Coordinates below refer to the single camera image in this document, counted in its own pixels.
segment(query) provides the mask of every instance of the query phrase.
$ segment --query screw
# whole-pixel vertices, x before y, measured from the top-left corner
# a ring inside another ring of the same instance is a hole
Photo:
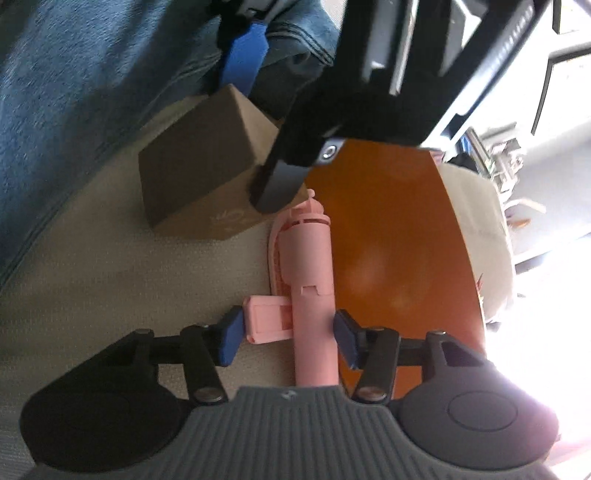
[[[218,403],[223,400],[223,391],[217,387],[202,387],[193,394],[199,403]]]
[[[335,153],[336,153],[336,145],[330,145],[329,147],[326,148],[326,150],[322,154],[322,158],[324,158],[325,160],[328,160],[329,158],[334,157]]]
[[[379,387],[361,387],[357,396],[370,403],[377,403],[386,398],[386,392]]]

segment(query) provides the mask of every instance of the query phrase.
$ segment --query jeans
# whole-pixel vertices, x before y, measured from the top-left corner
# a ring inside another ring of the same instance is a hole
[[[210,0],[0,2],[0,288],[68,197],[152,115],[216,88]],[[330,65],[319,0],[269,25],[251,99],[279,118]]]

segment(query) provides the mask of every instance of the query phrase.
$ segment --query brown box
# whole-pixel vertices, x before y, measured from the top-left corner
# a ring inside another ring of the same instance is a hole
[[[139,154],[148,223],[156,233],[226,239],[260,223],[248,187],[278,129],[233,86],[168,127]],[[292,205],[307,199],[303,187]]]

